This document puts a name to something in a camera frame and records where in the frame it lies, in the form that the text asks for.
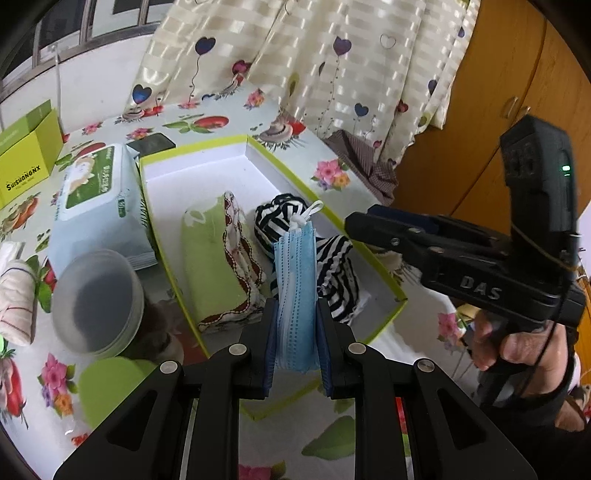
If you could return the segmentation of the person right hand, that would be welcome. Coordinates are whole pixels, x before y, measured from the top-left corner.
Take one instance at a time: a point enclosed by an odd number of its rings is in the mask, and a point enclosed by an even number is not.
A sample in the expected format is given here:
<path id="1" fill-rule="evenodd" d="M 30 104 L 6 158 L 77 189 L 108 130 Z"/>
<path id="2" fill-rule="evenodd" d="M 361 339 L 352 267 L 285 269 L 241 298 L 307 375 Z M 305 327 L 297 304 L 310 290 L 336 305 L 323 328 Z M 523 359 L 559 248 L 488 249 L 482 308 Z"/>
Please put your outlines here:
<path id="1" fill-rule="evenodd" d="M 493 345 L 493 325 L 487 314 L 480 310 L 475 317 L 473 361 L 478 369 L 486 371 L 497 360 L 523 364 L 534 368 L 522 397 L 535 397 L 555 391 L 564 380 L 569 363 L 569 347 L 565 326 L 547 321 L 537 332 L 510 334 L 499 347 Z"/>

